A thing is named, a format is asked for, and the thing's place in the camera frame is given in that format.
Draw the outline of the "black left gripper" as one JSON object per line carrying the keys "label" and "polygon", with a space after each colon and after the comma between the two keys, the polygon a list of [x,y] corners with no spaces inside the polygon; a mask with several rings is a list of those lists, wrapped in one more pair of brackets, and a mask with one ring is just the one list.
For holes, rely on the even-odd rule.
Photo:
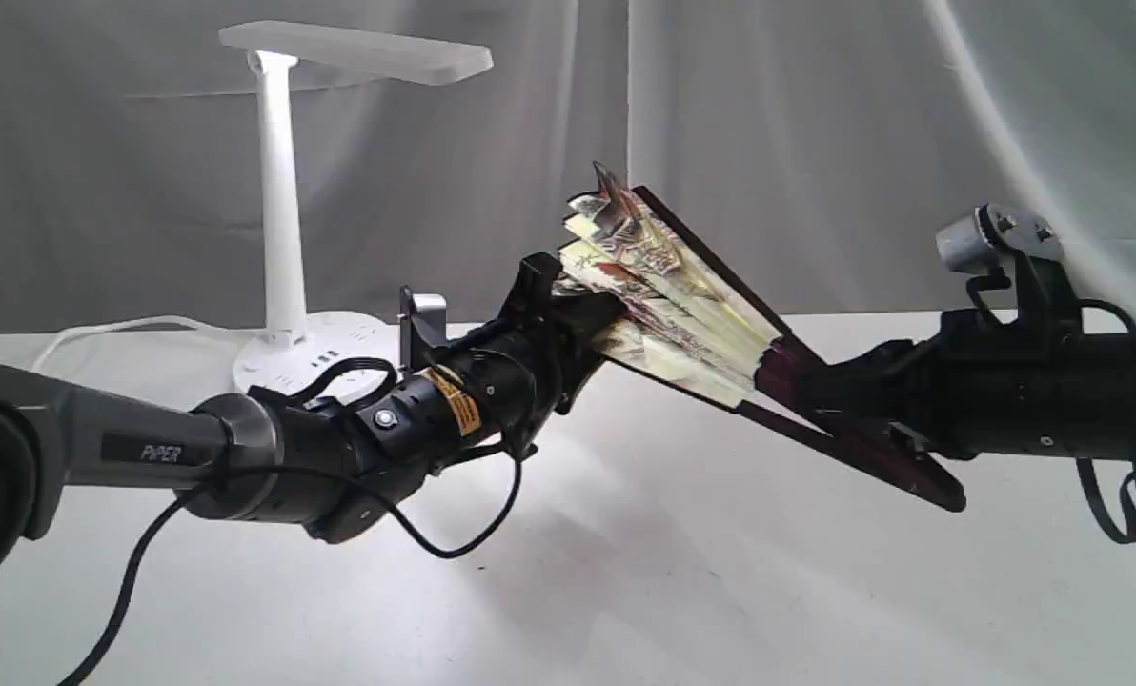
{"label": "black left gripper", "polygon": [[513,457],[550,415],[568,413],[598,369],[594,340],[620,321],[612,293],[561,291],[562,262],[526,256],[501,310],[458,338],[446,332],[428,368],[416,373],[416,457],[481,457],[494,447]]}

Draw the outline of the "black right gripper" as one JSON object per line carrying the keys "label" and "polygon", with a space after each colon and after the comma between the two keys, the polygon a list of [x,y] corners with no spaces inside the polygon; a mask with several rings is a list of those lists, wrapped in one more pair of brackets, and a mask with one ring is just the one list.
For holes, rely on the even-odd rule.
{"label": "black right gripper", "polygon": [[1081,313],[1033,324],[984,326],[977,310],[947,310],[918,344],[887,340],[843,363],[796,376],[797,403],[857,426],[913,460],[974,455],[1084,455],[1074,412],[1070,344]]}

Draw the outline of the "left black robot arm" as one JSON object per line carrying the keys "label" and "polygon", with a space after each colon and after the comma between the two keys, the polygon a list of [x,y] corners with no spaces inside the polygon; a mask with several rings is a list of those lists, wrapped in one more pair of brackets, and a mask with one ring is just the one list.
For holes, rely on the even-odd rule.
{"label": "left black robot arm", "polygon": [[432,474],[528,455],[626,310],[611,293],[569,287],[546,252],[525,257],[494,320],[460,338],[410,290],[401,296],[402,370],[336,357],[296,392],[254,386],[187,412],[0,363],[0,564],[45,534],[68,486],[172,490],[208,520],[350,541]]}

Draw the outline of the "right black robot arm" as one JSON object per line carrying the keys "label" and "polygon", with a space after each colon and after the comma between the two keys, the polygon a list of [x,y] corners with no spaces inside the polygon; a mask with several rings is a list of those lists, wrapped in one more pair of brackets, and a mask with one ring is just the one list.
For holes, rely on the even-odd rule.
{"label": "right black robot arm", "polygon": [[982,454],[1136,457],[1136,334],[1050,338],[1017,324],[939,316],[932,338],[889,340],[846,363],[800,373],[809,409],[872,429],[895,427],[952,460]]}

